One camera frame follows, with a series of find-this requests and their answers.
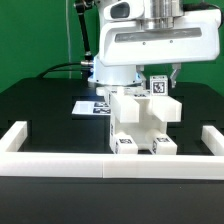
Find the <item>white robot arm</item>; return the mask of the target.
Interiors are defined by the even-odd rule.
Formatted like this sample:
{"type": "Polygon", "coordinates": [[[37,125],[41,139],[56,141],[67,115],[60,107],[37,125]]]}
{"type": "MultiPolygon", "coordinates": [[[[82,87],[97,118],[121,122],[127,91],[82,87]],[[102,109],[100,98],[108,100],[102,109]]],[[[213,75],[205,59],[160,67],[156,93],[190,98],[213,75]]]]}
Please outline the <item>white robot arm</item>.
{"type": "Polygon", "coordinates": [[[210,61],[220,52],[223,12],[206,2],[93,0],[100,18],[92,82],[135,85],[146,65],[170,64],[174,82],[185,62],[210,61]]]}

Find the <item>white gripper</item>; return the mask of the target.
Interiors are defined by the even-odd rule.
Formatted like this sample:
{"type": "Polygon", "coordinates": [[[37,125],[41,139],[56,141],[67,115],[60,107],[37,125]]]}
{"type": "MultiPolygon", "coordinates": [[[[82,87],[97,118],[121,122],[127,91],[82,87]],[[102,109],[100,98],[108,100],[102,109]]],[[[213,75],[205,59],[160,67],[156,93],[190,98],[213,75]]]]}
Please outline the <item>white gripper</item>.
{"type": "Polygon", "coordinates": [[[184,11],[180,0],[103,0],[98,9],[100,61],[137,65],[143,89],[149,89],[143,65],[175,63],[169,77],[174,88],[180,63],[219,55],[219,9],[184,11]]]}

